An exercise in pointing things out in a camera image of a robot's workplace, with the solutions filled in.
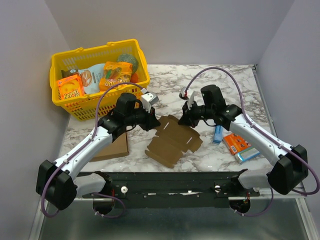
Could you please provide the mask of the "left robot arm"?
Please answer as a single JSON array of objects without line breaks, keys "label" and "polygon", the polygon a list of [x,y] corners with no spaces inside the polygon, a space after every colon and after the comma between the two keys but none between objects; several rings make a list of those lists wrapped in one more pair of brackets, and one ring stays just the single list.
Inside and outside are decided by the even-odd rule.
[{"label": "left robot arm", "polygon": [[160,126],[153,107],[158,100],[155,93],[145,89],[140,99],[132,93],[122,93],[115,107],[96,121],[94,129],[78,145],[54,162],[41,163],[36,182],[41,201],[48,201],[62,211],[84,195],[96,193],[101,198],[107,197],[111,191],[107,177],[101,173],[86,176],[79,173],[97,153],[123,135],[128,126],[140,126],[144,131]]}]

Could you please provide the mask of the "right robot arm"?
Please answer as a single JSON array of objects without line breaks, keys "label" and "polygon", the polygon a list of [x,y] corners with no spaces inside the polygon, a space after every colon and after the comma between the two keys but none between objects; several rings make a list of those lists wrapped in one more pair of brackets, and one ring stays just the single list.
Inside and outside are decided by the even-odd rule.
[{"label": "right robot arm", "polygon": [[220,88],[214,84],[201,88],[203,105],[197,105],[194,91],[182,88],[179,97],[185,101],[179,125],[195,128],[200,120],[213,120],[257,149],[271,164],[269,169],[242,170],[230,183],[230,191],[241,196],[252,188],[273,188],[287,195],[308,176],[307,151],[292,147],[270,134],[235,104],[227,105]]}]

